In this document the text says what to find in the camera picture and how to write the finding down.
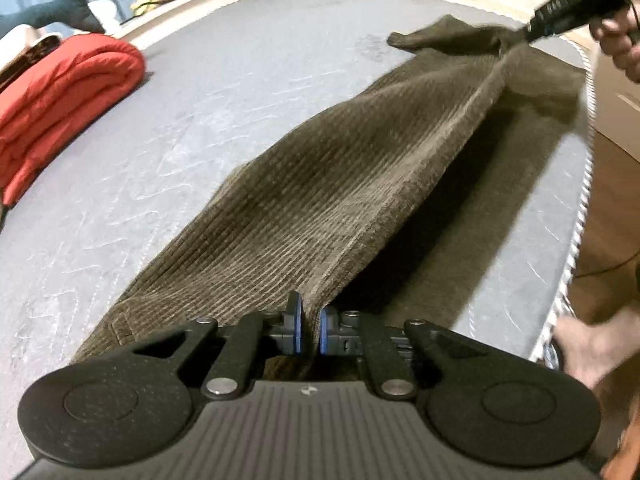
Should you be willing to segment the person's right hand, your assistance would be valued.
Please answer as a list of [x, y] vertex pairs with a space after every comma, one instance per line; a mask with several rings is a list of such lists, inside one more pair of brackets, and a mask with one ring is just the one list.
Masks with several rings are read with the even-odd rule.
[[623, 9], [610, 18], [597, 18], [589, 24], [592, 38], [597, 41], [602, 53], [608, 56], [615, 67], [628, 80], [639, 83], [639, 45], [630, 34], [639, 30], [639, 14], [635, 6]]

